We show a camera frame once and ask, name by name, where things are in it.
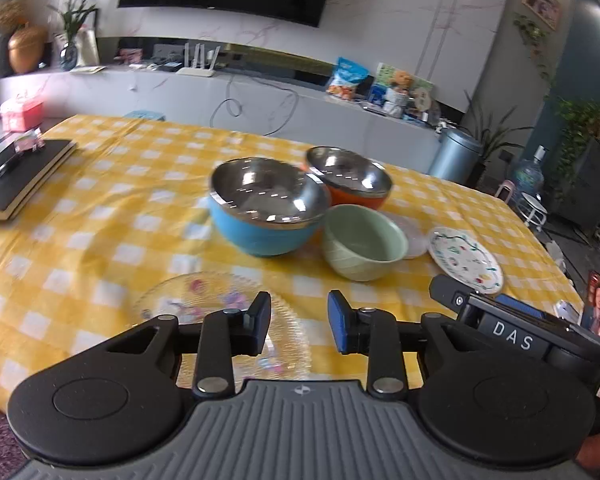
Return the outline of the white painted plate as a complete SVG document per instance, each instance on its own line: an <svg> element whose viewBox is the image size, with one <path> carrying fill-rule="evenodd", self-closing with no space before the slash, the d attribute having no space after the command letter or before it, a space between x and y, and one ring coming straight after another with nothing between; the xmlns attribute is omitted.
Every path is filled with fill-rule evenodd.
<svg viewBox="0 0 600 480"><path fill-rule="evenodd" d="M498 260L472 235L448 226L429 231L428 252L454 280L483 295L496 295L504 286Z"/></svg>

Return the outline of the clear glass plate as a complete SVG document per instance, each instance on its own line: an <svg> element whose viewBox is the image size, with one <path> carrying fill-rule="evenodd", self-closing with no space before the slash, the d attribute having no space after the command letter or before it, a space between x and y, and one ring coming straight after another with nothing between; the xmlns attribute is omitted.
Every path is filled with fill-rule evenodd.
<svg viewBox="0 0 600 480"><path fill-rule="evenodd" d="M196 272L170 278L145 292L131 307L131 322L140 324L170 314L182 324L199 323L209 313L225 308L246 310L264 287L249 278L221 272ZM236 386L247 378L300 380L309 377L308 337L291 306L271 295L270 328L260 356L235 356Z"/></svg>

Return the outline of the small pink floral plate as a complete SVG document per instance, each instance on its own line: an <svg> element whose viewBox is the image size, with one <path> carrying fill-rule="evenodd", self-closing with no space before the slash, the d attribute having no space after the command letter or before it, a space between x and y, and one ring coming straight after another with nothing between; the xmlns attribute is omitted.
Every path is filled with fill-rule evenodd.
<svg viewBox="0 0 600 480"><path fill-rule="evenodd" d="M410 218L393 214L389 211L381 211L381 213L391 220L405 235L407 239L407 251L405 259L415 259L428 252L428 238L416 226L416 222Z"/></svg>

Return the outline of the green ceramic bowl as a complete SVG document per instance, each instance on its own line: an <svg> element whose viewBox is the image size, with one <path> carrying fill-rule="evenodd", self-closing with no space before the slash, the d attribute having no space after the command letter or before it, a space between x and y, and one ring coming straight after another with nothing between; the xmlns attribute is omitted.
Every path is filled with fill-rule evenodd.
<svg viewBox="0 0 600 480"><path fill-rule="evenodd" d="M384 214L358 205L338 205L325 214L323 256L332 270L350 281L378 280L408 251L403 231Z"/></svg>

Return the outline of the blue steel bowl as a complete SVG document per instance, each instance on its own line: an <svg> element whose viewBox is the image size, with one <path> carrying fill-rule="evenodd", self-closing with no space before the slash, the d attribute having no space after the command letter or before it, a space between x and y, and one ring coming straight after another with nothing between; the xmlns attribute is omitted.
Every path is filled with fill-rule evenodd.
<svg viewBox="0 0 600 480"><path fill-rule="evenodd" d="M314 174L264 157L222 162L209 179L209 205L222 237L256 257L300 248L322 225L332 204Z"/></svg>

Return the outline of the orange steel bowl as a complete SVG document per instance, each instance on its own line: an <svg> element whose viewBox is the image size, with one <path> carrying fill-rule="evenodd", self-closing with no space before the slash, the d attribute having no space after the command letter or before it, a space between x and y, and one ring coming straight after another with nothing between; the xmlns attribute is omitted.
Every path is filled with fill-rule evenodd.
<svg viewBox="0 0 600 480"><path fill-rule="evenodd" d="M379 162L344 148L309 148L303 168L327 186L332 206L351 204L379 209L393 187L391 177Z"/></svg>

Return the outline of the smartphone on stand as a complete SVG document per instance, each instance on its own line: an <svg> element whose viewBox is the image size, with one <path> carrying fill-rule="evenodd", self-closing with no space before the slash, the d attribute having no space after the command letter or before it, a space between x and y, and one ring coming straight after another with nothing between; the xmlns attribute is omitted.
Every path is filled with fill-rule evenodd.
<svg viewBox="0 0 600 480"><path fill-rule="evenodd" d="M580 326L600 337L600 274L588 272L588 284Z"/></svg>

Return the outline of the white round stool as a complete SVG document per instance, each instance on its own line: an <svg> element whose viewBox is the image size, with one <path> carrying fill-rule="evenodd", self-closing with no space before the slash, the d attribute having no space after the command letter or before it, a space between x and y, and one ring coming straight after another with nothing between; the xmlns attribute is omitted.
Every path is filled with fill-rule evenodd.
<svg viewBox="0 0 600 480"><path fill-rule="evenodd" d="M521 192L516 208L524 225L530 230L541 232L547 219L547 211L534 196Z"/></svg>

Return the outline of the water jug with pump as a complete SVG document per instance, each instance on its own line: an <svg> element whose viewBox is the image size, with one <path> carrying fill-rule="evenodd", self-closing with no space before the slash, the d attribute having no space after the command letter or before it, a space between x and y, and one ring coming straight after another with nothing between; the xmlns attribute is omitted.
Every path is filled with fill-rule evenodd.
<svg viewBox="0 0 600 480"><path fill-rule="evenodd" d="M526 193L532 196L538 195L544 183L542 173L542 160L546 154L546 148L539 145L532 159L521 159L512 172L514 184L514 195L521 196Z"/></svg>

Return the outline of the hanging ivy plant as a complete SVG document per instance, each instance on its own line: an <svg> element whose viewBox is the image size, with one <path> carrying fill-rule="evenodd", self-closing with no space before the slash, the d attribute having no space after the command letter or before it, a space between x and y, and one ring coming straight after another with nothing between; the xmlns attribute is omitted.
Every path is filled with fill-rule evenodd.
<svg viewBox="0 0 600 480"><path fill-rule="evenodd" d="M556 114L562 120L562 136L552 178L558 188L565 188L572 183L576 162L590 141L600 136L600 103L559 98Z"/></svg>

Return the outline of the grey metal trash bin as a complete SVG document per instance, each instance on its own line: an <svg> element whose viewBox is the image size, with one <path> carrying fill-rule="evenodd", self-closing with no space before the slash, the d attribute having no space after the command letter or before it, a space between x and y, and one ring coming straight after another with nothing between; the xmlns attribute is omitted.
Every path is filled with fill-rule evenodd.
<svg viewBox="0 0 600 480"><path fill-rule="evenodd" d="M428 174L442 180L465 184L483 152L483 145L468 133L445 128L440 133L440 148Z"/></svg>

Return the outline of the potted floor plant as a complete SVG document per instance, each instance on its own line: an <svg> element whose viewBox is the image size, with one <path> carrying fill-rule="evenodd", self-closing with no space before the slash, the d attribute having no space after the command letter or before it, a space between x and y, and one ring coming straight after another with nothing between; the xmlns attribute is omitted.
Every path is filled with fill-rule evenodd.
<svg viewBox="0 0 600 480"><path fill-rule="evenodd" d="M512 132L532 130L533 127L512 127L508 124L509 118L518 108L517 105L509 107L500 118L497 118L492 112L486 114L479 100L472 98L467 91L464 95L467 100L467 110L460 130L481 146L481 154L466 182L468 188L476 188L486 171L486 163L496 151L503 148L522 148L521 144L509 141L508 136Z"/></svg>

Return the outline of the black notebook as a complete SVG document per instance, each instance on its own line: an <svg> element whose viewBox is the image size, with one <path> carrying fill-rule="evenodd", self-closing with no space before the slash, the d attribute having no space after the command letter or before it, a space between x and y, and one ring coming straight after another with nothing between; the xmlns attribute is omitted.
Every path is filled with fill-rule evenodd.
<svg viewBox="0 0 600 480"><path fill-rule="evenodd" d="M0 221L15 217L38 188L73 154L76 142L48 140L44 148L0 153Z"/></svg>

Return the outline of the blue plastic stool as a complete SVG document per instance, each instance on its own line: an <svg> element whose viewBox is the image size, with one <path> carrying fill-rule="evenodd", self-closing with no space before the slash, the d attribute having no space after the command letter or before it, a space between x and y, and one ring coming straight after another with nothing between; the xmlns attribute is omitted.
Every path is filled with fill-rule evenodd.
<svg viewBox="0 0 600 480"><path fill-rule="evenodd" d="M153 120L154 122L166 121L165 114L154 112L153 110L132 110L132 112L125 114L124 118Z"/></svg>

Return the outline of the pink storage box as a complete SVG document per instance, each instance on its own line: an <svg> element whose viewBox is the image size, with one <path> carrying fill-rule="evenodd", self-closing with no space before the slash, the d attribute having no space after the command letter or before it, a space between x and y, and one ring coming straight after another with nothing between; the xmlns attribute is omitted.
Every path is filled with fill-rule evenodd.
<svg viewBox="0 0 600 480"><path fill-rule="evenodd" d="M0 116L4 132L26 132L43 122L43 101L39 98L9 99L1 104Z"/></svg>

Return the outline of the teddy bear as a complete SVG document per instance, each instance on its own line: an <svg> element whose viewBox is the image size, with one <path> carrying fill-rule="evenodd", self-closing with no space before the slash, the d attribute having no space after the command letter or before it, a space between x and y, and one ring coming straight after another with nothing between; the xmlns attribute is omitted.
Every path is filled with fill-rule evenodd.
<svg viewBox="0 0 600 480"><path fill-rule="evenodd" d="M388 88L385 94L385 103L382 109L393 118L401 118L404 108L410 98L410 91L413 82L413 76L405 70L395 70L389 79Z"/></svg>

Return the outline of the white wifi router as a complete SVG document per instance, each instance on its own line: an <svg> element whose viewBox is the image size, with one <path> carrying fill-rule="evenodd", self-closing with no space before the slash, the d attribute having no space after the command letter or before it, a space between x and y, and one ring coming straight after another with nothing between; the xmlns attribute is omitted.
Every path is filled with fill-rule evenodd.
<svg viewBox="0 0 600 480"><path fill-rule="evenodd" d="M208 49L202 42L198 42L193 47L188 42L184 46L184 63L178 70L178 74L204 78L212 77L215 74L215 64L220 51L220 46Z"/></svg>

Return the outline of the white tv console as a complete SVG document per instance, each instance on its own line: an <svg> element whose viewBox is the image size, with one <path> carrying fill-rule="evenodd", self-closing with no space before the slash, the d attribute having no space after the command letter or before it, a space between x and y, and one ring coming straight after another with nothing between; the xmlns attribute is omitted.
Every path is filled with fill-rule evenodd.
<svg viewBox="0 0 600 480"><path fill-rule="evenodd" d="M338 146L420 172L428 171L440 148L437 133L428 128L258 76L202 78L123 67L94 75L41 70L0 78L0 104L15 98L41 99L47 118L153 110L169 122Z"/></svg>

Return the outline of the copper round vase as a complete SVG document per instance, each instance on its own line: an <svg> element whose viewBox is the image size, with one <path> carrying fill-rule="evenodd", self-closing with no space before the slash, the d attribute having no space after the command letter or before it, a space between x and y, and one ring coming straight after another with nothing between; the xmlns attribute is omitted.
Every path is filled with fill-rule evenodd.
<svg viewBox="0 0 600 480"><path fill-rule="evenodd" d="M38 25L26 25L12 34L8 42L8 58L16 74L30 73L38 67L46 38L46 29Z"/></svg>

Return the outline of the blue snack bag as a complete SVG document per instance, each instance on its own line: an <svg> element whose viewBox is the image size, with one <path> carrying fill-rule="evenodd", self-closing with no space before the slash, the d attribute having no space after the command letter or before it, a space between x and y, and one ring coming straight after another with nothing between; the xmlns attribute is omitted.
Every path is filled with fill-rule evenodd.
<svg viewBox="0 0 600 480"><path fill-rule="evenodd" d="M358 85L369 74L364 66L340 56L327 84L326 93L343 101L352 101Z"/></svg>

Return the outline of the blue vase with plant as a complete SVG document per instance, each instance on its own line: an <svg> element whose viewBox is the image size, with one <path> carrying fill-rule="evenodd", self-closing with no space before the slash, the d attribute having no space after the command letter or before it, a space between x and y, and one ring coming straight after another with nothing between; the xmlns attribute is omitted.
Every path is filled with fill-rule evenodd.
<svg viewBox="0 0 600 480"><path fill-rule="evenodd" d="M76 37L91 15L94 15L94 21L97 21L97 6L92 0L67 0L60 8L51 4L47 7L58 14L62 21L65 42L59 51L59 65L62 70L68 72L78 66L79 49Z"/></svg>

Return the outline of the wall picture frame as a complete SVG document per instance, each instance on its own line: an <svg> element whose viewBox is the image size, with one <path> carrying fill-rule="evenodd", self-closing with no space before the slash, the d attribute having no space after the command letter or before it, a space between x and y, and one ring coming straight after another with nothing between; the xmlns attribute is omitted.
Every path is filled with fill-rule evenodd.
<svg viewBox="0 0 600 480"><path fill-rule="evenodd" d="M522 3L551 30L557 29L562 14L562 6L558 0L522 0Z"/></svg>

